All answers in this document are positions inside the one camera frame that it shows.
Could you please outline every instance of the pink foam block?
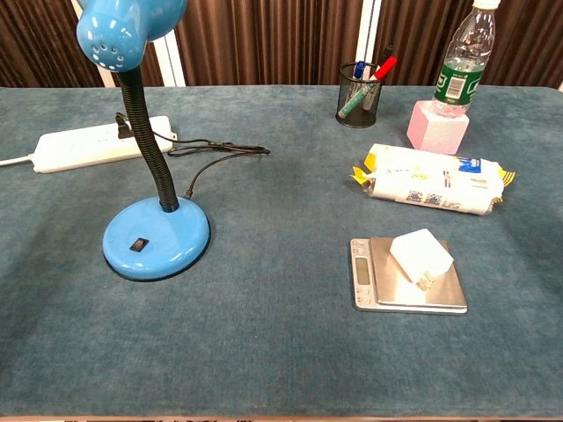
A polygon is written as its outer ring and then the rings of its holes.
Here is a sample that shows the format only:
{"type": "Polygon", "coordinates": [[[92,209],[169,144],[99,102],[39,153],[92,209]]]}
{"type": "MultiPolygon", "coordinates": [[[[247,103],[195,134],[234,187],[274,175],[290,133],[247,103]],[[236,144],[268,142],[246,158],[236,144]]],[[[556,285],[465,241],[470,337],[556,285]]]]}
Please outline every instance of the pink foam block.
{"type": "Polygon", "coordinates": [[[469,118],[442,117],[429,111],[432,101],[417,101],[406,136],[416,149],[456,154],[464,137],[469,118]]]}

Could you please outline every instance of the white power strip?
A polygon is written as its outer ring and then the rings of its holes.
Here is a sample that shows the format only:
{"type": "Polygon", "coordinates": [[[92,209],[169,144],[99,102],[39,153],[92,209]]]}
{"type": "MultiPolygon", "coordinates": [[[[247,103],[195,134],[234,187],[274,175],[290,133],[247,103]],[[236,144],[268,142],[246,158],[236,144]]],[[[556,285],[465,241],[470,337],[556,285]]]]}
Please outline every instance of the white power strip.
{"type": "MultiPolygon", "coordinates": [[[[172,132],[168,117],[151,117],[150,125],[158,134],[178,139],[172,132]]],[[[117,134],[117,123],[46,134],[39,139],[35,152],[27,159],[33,161],[34,171],[51,173],[141,156],[134,137],[119,139],[117,134]]],[[[162,152],[172,148],[172,142],[158,136],[157,143],[162,152]]]]}

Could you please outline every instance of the water bottle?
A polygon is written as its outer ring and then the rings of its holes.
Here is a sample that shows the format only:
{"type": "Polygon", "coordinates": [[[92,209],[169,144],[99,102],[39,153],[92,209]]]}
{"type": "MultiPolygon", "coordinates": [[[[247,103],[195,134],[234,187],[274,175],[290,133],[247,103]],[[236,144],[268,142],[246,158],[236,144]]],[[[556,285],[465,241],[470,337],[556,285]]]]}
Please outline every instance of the water bottle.
{"type": "Polygon", "coordinates": [[[501,0],[474,0],[451,40],[432,102],[443,117],[464,114],[477,90],[494,43],[494,11],[501,0]]]}

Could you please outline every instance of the desk lamp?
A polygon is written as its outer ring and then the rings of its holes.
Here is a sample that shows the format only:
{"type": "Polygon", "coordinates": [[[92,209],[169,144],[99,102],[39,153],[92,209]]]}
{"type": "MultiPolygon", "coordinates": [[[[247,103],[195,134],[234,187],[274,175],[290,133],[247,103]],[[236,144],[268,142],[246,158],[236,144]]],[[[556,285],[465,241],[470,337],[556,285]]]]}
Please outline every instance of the desk lamp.
{"type": "Polygon", "coordinates": [[[139,65],[148,41],[178,24],[187,0],[78,0],[82,51],[98,66],[117,72],[131,129],[157,185],[158,197],[140,200],[107,226],[108,264],[131,280],[160,280],[188,268],[206,249],[208,219],[196,204],[178,198],[172,175],[152,132],[139,65]]]}

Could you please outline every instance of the marker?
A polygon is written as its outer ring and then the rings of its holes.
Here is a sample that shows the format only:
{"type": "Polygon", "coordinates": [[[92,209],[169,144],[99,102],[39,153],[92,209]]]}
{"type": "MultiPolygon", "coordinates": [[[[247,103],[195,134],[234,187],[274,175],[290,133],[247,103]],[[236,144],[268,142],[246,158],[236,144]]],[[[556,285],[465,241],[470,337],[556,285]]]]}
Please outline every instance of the marker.
{"type": "MultiPolygon", "coordinates": [[[[385,50],[383,51],[383,53],[381,54],[381,60],[379,61],[380,63],[382,62],[386,62],[387,59],[389,59],[389,57],[391,57],[391,55],[393,54],[393,45],[387,46],[385,48],[385,50]]],[[[369,94],[366,95],[366,99],[363,100],[363,109],[368,112],[369,110],[371,110],[371,107],[373,106],[373,101],[376,99],[376,91],[377,90],[381,90],[381,87],[384,85],[384,82],[382,81],[379,86],[374,86],[371,90],[369,90],[369,94]]]]}
{"type": "MultiPolygon", "coordinates": [[[[352,79],[354,80],[362,79],[364,69],[366,69],[366,62],[359,61],[358,63],[356,63],[354,68],[354,75],[352,76],[352,79]]],[[[344,102],[344,104],[346,104],[354,96],[354,94],[357,93],[358,89],[360,88],[360,85],[361,84],[358,84],[357,82],[350,83],[350,87],[348,88],[348,93],[346,95],[346,101],[344,102]]]]}
{"type": "MultiPolygon", "coordinates": [[[[385,61],[381,67],[376,70],[372,76],[369,77],[370,81],[381,81],[385,75],[389,73],[391,69],[397,64],[397,57],[391,56],[389,59],[385,61]]],[[[358,104],[369,94],[371,88],[376,86],[375,83],[373,84],[365,84],[339,111],[338,115],[341,119],[345,119],[346,116],[350,114],[352,110],[354,110],[358,104]]]]}

